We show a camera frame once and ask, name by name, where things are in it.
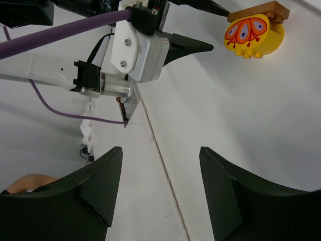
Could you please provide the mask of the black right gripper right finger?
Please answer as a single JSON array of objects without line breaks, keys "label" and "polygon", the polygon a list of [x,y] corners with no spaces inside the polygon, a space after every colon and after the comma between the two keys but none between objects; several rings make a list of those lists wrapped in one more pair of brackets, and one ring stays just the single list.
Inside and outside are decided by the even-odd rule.
[{"label": "black right gripper right finger", "polygon": [[215,240],[320,240],[320,190],[268,181],[208,147],[199,159]]}]

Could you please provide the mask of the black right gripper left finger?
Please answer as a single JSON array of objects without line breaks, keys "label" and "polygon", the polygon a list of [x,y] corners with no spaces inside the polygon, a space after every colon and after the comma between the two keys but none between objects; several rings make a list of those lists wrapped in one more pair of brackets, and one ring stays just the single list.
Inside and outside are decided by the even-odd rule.
[{"label": "black right gripper left finger", "polygon": [[32,192],[1,195],[1,240],[105,240],[111,227],[123,151]]}]

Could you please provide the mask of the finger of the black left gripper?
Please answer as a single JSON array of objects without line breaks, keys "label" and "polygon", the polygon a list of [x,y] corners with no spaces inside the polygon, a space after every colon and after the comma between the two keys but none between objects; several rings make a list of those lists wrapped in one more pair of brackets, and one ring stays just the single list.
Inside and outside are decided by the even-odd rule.
[{"label": "finger of the black left gripper", "polygon": [[212,0],[171,0],[170,2],[178,6],[187,5],[195,9],[223,17],[227,17],[230,13],[224,7],[220,6]]},{"label": "finger of the black left gripper", "polygon": [[210,52],[214,46],[199,40],[188,38],[178,34],[163,32],[163,35],[169,40],[170,48],[167,53],[164,66],[179,58],[192,55],[194,53]]}]

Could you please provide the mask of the yellow round lego brick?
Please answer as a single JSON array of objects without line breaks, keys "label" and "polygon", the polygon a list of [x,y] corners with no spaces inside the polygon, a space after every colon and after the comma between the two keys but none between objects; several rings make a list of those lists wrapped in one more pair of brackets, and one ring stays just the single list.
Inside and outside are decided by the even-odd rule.
[{"label": "yellow round lego brick", "polygon": [[279,48],[284,28],[264,14],[256,14],[232,21],[224,35],[224,46],[243,58],[262,58]]}]

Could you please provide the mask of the brown lego plate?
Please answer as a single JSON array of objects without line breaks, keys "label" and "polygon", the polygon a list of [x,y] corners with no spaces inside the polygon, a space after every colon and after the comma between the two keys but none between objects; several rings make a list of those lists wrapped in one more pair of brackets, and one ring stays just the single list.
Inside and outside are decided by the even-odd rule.
[{"label": "brown lego plate", "polygon": [[271,1],[237,12],[230,13],[227,17],[227,22],[231,23],[234,20],[249,17],[252,15],[263,14],[273,23],[282,23],[287,20],[290,10],[277,1]]}]

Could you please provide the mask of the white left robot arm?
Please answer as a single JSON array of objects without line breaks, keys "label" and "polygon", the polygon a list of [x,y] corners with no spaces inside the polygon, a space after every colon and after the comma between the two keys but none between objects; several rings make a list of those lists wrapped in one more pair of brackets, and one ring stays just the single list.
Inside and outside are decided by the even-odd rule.
[{"label": "white left robot arm", "polygon": [[[1,27],[46,30],[1,43],[1,78],[58,86],[91,98],[114,96],[125,125],[137,84],[159,78],[179,58],[213,50],[211,44],[163,31],[170,1],[1,1]],[[103,26],[107,33],[86,61],[37,56],[33,49]]]}]

